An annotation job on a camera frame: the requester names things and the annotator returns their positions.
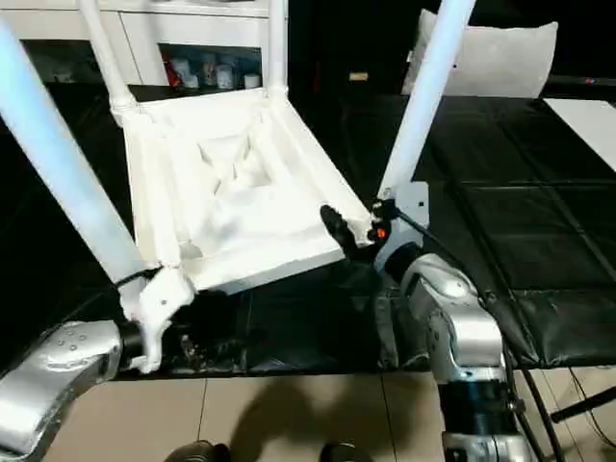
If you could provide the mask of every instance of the white cabinet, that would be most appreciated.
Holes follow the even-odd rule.
[[[50,48],[59,48],[57,55],[71,59],[69,49],[84,48],[85,53],[93,52],[90,48],[86,23],[78,11],[56,10],[3,10],[0,12],[11,24],[15,34],[26,43],[46,43]],[[124,33],[119,13],[103,12],[103,25],[114,48],[115,55],[124,80],[129,84],[140,84],[141,77],[131,53],[131,47]],[[84,52],[73,59],[77,61]]]
[[[258,69],[254,72],[267,79],[269,0],[98,3],[120,70],[129,84],[168,85],[162,49],[165,54],[196,56],[191,60],[194,72],[199,67],[198,55],[204,53],[216,53],[223,59],[235,56],[243,63],[256,60]],[[76,0],[0,0],[0,11],[20,39],[46,40],[54,47],[60,46],[57,40],[80,40],[89,47]],[[246,65],[241,68],[239,73],[245,72]]]
[[[167,85],[161,45],[186,45],[234,54],[234,48],[257,50],[267,76],[268,20],[263,17],[196,14],[121,13],[126,36],[144,84]]]

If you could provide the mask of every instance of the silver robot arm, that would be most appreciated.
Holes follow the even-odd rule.
[[[532,460],[509,400],[501,332],[473,283],[425,254],[408,267],[401,288],[411,309],[428,313],[426,344],[445,420],[446,460]]]
[[[67,323],[0,378],[0,462],[40,460],[72,401],[116,376],[135,336],[112,321]]]

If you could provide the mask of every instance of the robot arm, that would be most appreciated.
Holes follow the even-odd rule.
[[[400,219],[406,215],[427,226],[427,191],[421,187],[406,183],[395,199],[374,205],[372,236],[379,247],[374,266],[399,283],[409,309],[426,323],[446,460],[529,461],[526,440],[516,427],[496,321],[483,308],[473,281],[438,255],[423,253],[419,226]]]
[[[408,267],[401,288],[411,309],[431,305],[426,344],[445,420],[446,460],[531,460],[509,400],[501,332],[473,283],[425,254]]]
[[[141,355],[134,324],[70,322],[0,379],[0,462],[40,460],[70,403]]]

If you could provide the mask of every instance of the black table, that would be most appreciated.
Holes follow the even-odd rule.
[[[123,135],[104,89],[51,90],[130,227]],[[294,104],[368,205],[405,102]],[[0,146],[4,369],[109,281],[4,127]],[[429,183],[432,231],[466,263],[528,367],[616,363],[616,173],[545,103],[445,98],[415,179]],[[72,318],[122,316],[108,291]],[[156,376],[419,371],[423,333],[396,287],[368,265],[340,262],[231,297],[200,295],[167,332]]]

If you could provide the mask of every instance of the black cable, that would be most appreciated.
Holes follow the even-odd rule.
[[[528,422],[528,419],[526,418],[525,408],[520,405],[521,400],[520,400],[520,396],[518,395],[518,388],[516,386],[516,380],[513,375],[513,366],[511,365],[511,352],[509,351],[509,348],[507,347],[507,345],[505,345],[503,349],[503,357],[504,357],[505,373],[507,375],[507,383],[509,384],[509,387],[510,387],[510,399],[516,403],[515,414],[516,414],[516,418],[518,419],[518,424],[520,424],[520,427],[522,428],[522,431],[524,432],[526,436],[526,440],[528,441],[528,444],[530,445],[530,448],[532,449],[532,452],[535,454],[535,457],[537,458],[537,460],[539,462],[545,462],[547,460],[546,455],[543,453],[543,450],[541,449],[541,445],[539,445],[539,441],[537,440],[537,436],[532,431],[530,423]]]
[[[98,300],[103,295],[108,294],[110,291],[116,291],[120,287],[125,286],[126,284],[128,284],[130,282],[133,282],[134,280],[139,279],[140,277],[145,277],[145,278],[149,279],[159,269],[160,268],[143,269],[143,270],[137,271],[137,272],[135,272],[135,273],[133,273],[133,274],[131,274],[129,276],[126,276],[126,277],[124,277],[123,279],[120,279],[117,282],[109,284],[108,286],[104,287],[103,289],[101,289],[96,294],[92,295],[90,298],[87,298],[85,301],[80,303],[77,307],[75,307],[72,311],[70,311],[67,315],[65,315],[62,318],[61,321],[56,322],[50,329],[47,329],[47,332],[51,332],[51,331],[56,330],[62,324],[64,324],[65,322],[69,321],[71,318],[75,317],[77,314],[81,313],[85,308],[87,308],[88,306],[92,305],[96,300]]]
[[[577,394],[578,395],[581,394],[581,398],[588,399],[588,396],[586,395],[586,391],[584,390],[584,387],[582,387],[581,381],[579,380],[574,370],[569,368],[569,373],[571,374],[571,377],[574,379],[574,383],[576,384]],[[595,413],[593,412],[593,410],[589,409],[586,412],[588,413],[588,416],[591,419],[590,426],[595,432],[595,434],[599,436],[601,441],[603,441],[606,445],[611,446],[612,448],[616,449],[616,443],[610,440],[607,437],[607,435],[603,432],[603,430],[601,429],[601,426],[599,425],[599,422],[597,422],[597,418],[595,417]]]
[[[437,238],[434,234],[432,234],[427,228],[425,228],[424,226],[421,226],[419,223],[414,221],[412,218],[410,218],[408,215],[406,215],[400,209],[396,208],[396,213],[397,213],[399,218],[401,218],[403,221],[405,221],[410,226],[412,226],[417,232],[421,233],[426,238],[430,239],[434,244],[436,244],[441,249],[441,251],[450,259],[450,262],[455,264],[456,266],[458,266],[458,268],[462,272],[464,272],[466,274],[466,276],[471,280],[471,282],[475,285],[475,287],[479,291],[479,286],[477,286],[476,282],[473,279],[472,274],[466,268],[464,263],[459,258],[457,258],[455,256],[455,254],[452,251],[450,251],[447,248],[447,246],[439,238]],[[483,303],[484,309],[486,309],[486,311],[488,311],[488,313],[489,313],[489,310],[488,310],[487,306],[488,305],[486,303]],[[529,388],[530,393],[532,394],[532,397],[533,397],[533,399],[535,401],[535,405],[537,406],[537,410],[539,411],[539,416],[541,417],[541,421],[543,423],[543,426],[546,429],[546,433],[548,433],[548,438],[549,438],[550,444],[552,446],[553,458],[554,458],[554,460],[556,462],[565,462],[565,456],[564,456],[564,453],[562,451],[562,447],[560,446],[560,443],[558,441],[558,437],[556,436],[556,431],[554,430],[554,426],[553,426],[552,420],[550,419],[550,414],[548,413],[548,409],[546,408],[546,404],[543,401],[543,398],[541,397],[541,394],[539,393],[539,389],[537,388],[537,384],[536,384],[534,378],[532,377],[532,374],[530,373],[530,371],[528,369],[526,369],[525,367],[523,367],[523,365],[522,365],[523,364],[522,363],[522,356],[520,355],[520,353],[516,349],[515,344],[513,342],[511,342],[511,339],[508,338],[508,336],[506,334],[506,331],[502,330],[501,334],[502,334],[502,337],[504,338],[505,346],[508,347],[509,350],[511,351],[511,354],[513,355],[514,359],[516,360],[518,368],[522,371],[524,379],[525,379],[526,383],[528,384],[528,388]],[[532,430],[530,429],[530,425],[527,424],[527,421],[526,421],[526,423],[523,423],[523,431],[525,433],[528,431],[530,434],[533,435],[531,437],[533,441],[531,442],[529,440],[528,442],[532,446],[536,445],[536,447],[539,449],[539,444],[538,444],[538,442],[536,440],[536,437],[532,433]]]
[[[455,254],[452,251],[450,251],[447,248],[447,246],[439,238],[437,238],[434,234],[432,234],[432,232],[429,229],[427,229],[424,226],[421,226],[419,223],[417,223],[412,218],[410,218],[408,215],[406,215],[404,212],[402,212],[401,209],[399,209],[399,208],[396,208],[396,213],[398,214],[398,216],[400,218],[402,218],[403,221],[405,221],[407,224],[409,224],[418,233],[426,236],[434,244],[436,244],[436,246],[438,246],[441,249],[441,251],[446,255],[446,257],[449,259],[450,263],[454,264],[462,272],[466,273],[469,277],[471,277],[468,274],[468,272],[467,272],[467,270],[465,268],[464,262],[462,262],[462,260],[460,260],[458,257],[456,257]]]

